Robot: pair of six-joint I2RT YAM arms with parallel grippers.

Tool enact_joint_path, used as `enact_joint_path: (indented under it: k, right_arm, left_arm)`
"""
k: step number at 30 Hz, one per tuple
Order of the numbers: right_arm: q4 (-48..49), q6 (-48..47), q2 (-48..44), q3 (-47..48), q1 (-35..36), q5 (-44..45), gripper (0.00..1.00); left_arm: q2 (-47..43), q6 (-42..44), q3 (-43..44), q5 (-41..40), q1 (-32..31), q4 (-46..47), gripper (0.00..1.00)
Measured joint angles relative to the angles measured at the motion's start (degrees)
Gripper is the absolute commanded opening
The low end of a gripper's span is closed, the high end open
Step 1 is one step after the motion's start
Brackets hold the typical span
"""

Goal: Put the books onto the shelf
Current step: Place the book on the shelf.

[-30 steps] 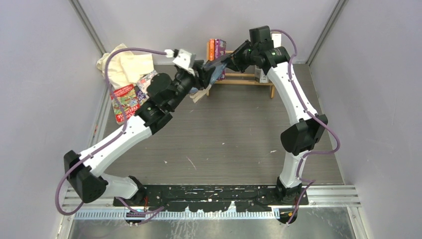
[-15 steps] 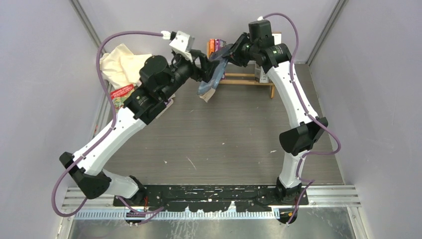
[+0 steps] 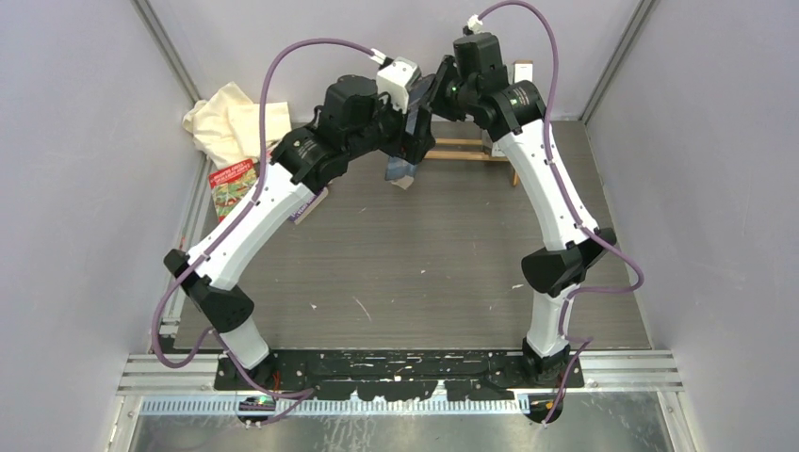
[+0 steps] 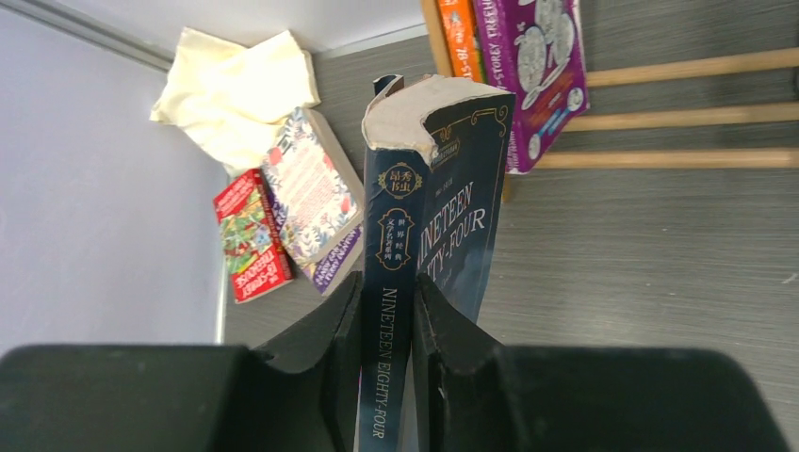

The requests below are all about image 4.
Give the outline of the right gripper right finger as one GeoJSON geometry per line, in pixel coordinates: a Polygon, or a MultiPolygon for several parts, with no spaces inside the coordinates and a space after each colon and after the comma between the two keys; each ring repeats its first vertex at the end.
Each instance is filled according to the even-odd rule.
{"type": "Polygon", "coordinates": [[[785,451],[745,370],[673,347],[506,346],[425,275],[413,324],[423,451],[785,451]]]}

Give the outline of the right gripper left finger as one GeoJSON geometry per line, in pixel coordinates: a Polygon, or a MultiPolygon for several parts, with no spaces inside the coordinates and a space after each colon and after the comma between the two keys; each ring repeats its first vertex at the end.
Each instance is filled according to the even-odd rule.
{"type": "Polygon", "coordinates": [[[1,361],[5,451],[350,451],[363,277],[265,344],[39,345],[1,361]]]}

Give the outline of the purple yellow treehouse book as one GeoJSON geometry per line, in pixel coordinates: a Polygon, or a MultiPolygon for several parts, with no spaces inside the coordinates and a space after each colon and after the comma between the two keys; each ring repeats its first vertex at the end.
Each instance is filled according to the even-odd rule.
{"type": "Polygon", "coordinates": [[[363,250],[363,227],[356,226],[329,253],[316,262],[301,266],[293,256],[290,250],[291,246],[288,244],[285,207],[269,191],[267,199],[288,255],[319,293],[323,297],[329,296],[347,277],[363,250]]]}

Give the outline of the floral white book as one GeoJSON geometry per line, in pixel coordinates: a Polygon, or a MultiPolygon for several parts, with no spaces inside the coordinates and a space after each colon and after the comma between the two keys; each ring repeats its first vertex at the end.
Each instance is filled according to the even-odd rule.
{"type": "Polygon", "coordinates": [[[317,111],[297,107],[289,114],[262,171],[279,203],[280,238],[298,266],[321,260],[361,225],[363,183],[317,111]]]}

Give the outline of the dark blue book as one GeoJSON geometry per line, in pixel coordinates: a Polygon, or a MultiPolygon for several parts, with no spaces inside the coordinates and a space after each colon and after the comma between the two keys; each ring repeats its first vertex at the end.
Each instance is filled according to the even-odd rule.
{"type": "Polygon", "coordinates": [[[469,319],[489,279],[515,97],[460,77],[375,83],[365,153],[358,445],[400,449],[416,278],[469,319]]]}

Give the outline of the purple cartoon book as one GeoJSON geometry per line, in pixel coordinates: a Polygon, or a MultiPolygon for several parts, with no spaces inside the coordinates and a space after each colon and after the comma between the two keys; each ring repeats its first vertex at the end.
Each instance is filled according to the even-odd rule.
{"type": "Polygon", "coordinates": [[[590,108],[578,0],[472,3],[486,82],[515,94],[506,171],[527,174],[590,108]]]}

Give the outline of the orange treehouse book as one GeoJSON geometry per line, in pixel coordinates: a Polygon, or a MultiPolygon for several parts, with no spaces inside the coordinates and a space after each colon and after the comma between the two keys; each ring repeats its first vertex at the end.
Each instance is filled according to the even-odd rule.
{"type": "Polygon", "coordinates": [[[447,43],[448,56],[454,76],[485,81],[481,62],[479,33],[469,0],[438,0],[436,2],[447,43]]]}

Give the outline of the wooden book rack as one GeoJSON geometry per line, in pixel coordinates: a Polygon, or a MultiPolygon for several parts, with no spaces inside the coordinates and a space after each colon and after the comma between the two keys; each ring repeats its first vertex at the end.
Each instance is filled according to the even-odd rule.
{"type": "MultiPolygon", "coordinates": [[[[437,1],[422,3],[436,70],[454,76],[437,1]]],[[[580,1],[590,108],[532,170],[771,169],[798,164],[798,96],[765,76],[798,73],[794,1],[580,1]]]]}

